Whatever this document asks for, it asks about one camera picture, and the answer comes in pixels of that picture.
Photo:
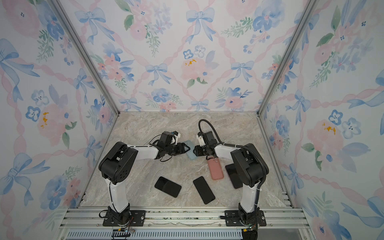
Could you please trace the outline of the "light blue phone case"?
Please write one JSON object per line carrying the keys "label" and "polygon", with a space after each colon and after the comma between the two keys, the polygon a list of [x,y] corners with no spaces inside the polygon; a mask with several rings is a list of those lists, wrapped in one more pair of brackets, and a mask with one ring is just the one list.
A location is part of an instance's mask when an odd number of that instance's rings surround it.
{"label": "light blue phone case", "polygon": [[193,161],[193,160],[196,160],[198,157],[193,153],[193,150],[195,148],[195,145],[190,141],[190,140],[187,140],[185,141],[184,143],[186,143],[190,148],[191,150],[189,152],[186,153],[186,155],[188,156],[188,158]]}

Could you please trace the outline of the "black phone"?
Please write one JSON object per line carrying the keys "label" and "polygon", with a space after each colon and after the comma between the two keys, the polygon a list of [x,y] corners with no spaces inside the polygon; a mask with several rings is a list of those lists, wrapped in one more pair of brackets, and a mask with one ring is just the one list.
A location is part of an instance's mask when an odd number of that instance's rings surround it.
{"label": "black phone", "polygon": [[196,187],[200,197],[202,198],[205,205],[209,204],[216,199],[214,193],[209,187],[207,181],[203,176],[193,180],[193,184]]}
{"label": "black phone", "polygon": [[162,191],[163,193],[177,198],[182,189],[182,186],[164,177],[159,177],[155,183],[155,188]]}

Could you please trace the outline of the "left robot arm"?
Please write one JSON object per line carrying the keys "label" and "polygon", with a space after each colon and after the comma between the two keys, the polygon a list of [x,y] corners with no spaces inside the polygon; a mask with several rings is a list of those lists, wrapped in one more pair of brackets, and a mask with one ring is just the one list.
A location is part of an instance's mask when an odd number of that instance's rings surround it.
{"label": "left robot arm", "polygon": [[191,147],[179,142],[180,136],[178,132],[163,132],[158,140],[152,139],[143,146],[115,143],[99,164],[110,197],[106,215],[102,217],[104,227],[125,227],[135,219],[127,198],[128,176],[134,163],[139,160],[162,160],[165,155],[173,157],[190,152]]}

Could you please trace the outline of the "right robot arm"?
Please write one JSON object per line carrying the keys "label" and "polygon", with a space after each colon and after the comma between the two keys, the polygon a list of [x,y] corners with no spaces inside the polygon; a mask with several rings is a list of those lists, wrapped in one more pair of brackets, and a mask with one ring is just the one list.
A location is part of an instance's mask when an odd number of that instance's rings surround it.
{"label": "right robot arm", "polygon": [[243,184],[239,203],[239,222],[244,226],[257,224],[261,186],[269,173],[269,168],[253,144],[235,145],[220,143],[213,132],[199,132],[199,144],[195,146],[197,156],[225,158],[233,161],[235,170]]}

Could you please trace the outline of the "pink phone case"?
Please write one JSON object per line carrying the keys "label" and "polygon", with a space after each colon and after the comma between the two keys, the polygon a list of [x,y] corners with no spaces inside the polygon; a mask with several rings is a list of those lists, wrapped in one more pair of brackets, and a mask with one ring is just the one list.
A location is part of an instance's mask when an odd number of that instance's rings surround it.
{"label": "pink phone case", "polygon": [[223,174],[223,170],[222,170],[219,158],[208,159],[208,166],[209,166],[212,180],[216,181],[224,178],[224,174]]}

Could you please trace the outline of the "black phone case right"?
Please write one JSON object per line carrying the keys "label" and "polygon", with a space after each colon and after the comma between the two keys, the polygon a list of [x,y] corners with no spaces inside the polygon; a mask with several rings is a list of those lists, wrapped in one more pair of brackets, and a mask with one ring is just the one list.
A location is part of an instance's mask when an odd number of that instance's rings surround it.
{"label": "black phone case right", "polygon": [[237,173],[235,165],[234,164],[226,165],[225,168],[226,168],[226,171],[229,175],[229,178],[231,180],[231,183],[232,183],[234,189],[242,188],[243,183],[239,178],[239,175]]}

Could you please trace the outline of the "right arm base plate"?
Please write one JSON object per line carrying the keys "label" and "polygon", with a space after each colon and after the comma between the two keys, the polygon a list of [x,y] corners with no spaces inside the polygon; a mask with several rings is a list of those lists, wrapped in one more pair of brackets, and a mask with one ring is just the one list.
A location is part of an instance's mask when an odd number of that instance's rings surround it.
{"label": "right arm base plate", "polygon": [[243,211],[224,211],[223,216],[219,216],[221,220],[225,220],[227,227],[246,227],[251,228],[257,225],[257,227],[266,227],[266,217],[264,212],[260,209],[253,211],[252,213],[245,213]]}

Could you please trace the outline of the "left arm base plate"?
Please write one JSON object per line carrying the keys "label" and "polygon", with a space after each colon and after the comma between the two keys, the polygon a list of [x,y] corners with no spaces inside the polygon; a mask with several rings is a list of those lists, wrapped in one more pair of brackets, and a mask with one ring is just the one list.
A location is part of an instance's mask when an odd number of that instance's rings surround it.
{"label": "left arm base plate", "polygon": [[115,213],[107,210],[105,215],[99,214],[104,227],[142,227],[146,218],[144,210],[130,210],[124,213]]}

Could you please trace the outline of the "right corner aluminium post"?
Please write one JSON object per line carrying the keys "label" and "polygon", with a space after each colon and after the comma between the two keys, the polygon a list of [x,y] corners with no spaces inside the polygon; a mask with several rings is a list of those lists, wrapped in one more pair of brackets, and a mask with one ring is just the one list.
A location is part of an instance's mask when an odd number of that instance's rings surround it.
{"label": "right corner aluminium post", "polygon": [[267,89],[266,95],[264,96],[263,101],[257,111],[258,117],[262,116],[264,114],[264,111],[267,109],[267,105],[269,103],[271,96],[273,95],[274,89],[279,83],[280,77],[283,75],[283,71],[289,65],[291,57],[297,48],[298,41],[302,37],[305,31],[305,28],[308,26],[310,18],[314,14],[314,10],[317,4],[318,4],[318,1],[310,0],[308,1],[308,4],[304,8],[300,21],[297,24],[297,27],[295,28],[295,31],[292,35],[292,38],[289,44],[287,45],[287,48],[282,56],[281,64],[279,65],[274,77],[272,78],[272,81]]}

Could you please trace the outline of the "corner aluminium post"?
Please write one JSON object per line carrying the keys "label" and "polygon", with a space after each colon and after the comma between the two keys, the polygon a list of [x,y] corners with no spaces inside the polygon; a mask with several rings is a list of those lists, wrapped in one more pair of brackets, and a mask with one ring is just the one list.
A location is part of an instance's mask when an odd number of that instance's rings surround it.
{"label": "corner aluminium post", "polygon": [[302,37],[305,31],[305,28],[308,26],[310,18],[314,14],[314,10],[317,4],[318,4],[318,1],[310,0],[308,1],[308,4],[304,8],[300,21],[297,24],[297,27],[295,28],[295,31],[292,35],[292,38],[289,44],[287,45],[287,48],[282,56],[281,64],[279,65],[274,77],[272,78],[272,81],[267,89],[266,95],[264,96],[263,101],[257,111],[258,117],[262,116],[264,114],[264,111],[267,109],[267,105],[269,103],[271,96],[273,95],[274,89],[279,83],[280,77],[283,75],[283,71],[289,65],[291,57],[297,48],[298,41]]}
{"label": "corner aluminium post", "polygon": [[57,15],[60,23],[63,25],[65,31],[70,36],[71,40],[74,41],[75,48],[77,52],[80,54],[81,59],[84,61],[85,66],[90,71],[92,77],[94,78],[94,81],[100,88],[101,93],[106,98],[108,104],[112,107],[113,112],[118,116],[120,114],[120,111],[118,110],[117,105],[115,104],[112,96],[107,90],[107,86],[104,84],[103,80],[101,79],[96,66],[94,65],[89,53],[87,52],[84,44],[81,41],[79,34],[75,30],[74,25],[72,24],[66,11],[64,10],[64,7],[60,3],[60,1],[55,1],[55,0],[48,1],[48,4],[52,8],[53,12]]}

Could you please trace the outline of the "left corner aluminium post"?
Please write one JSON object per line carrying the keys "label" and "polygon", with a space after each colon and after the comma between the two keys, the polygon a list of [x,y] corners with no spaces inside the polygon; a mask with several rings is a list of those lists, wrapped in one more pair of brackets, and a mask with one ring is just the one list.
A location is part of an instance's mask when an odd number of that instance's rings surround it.
{"label": "left corner aluminium post", "polygon": [[60,1],[55,1],[55,0],[48,1],[48,4],[52,8],[53,12],[57,15],[60,23],[63,25],[65,31],[70,36],[71,40],[74,41],[75,48],[77,52],[80,54],[81,59],[84,61],[85,66],[90,71],[92,77],[94,78],[94,81],[100,88],[101,93],[106,98],[108,104],[112,107],[113,112],[118,116],[120,114],[120,111],[118,110],[117,105],[115,104],[112,96],[107,90],[107,86],[104,84],[103,80],[101,79],[96,66],[94,65],[89,53],[87,52],[84,44],[81,41],[79,34],[75,30],[74,25],[72,24],[66,11],[64,10],[64,7],[60,3]]}

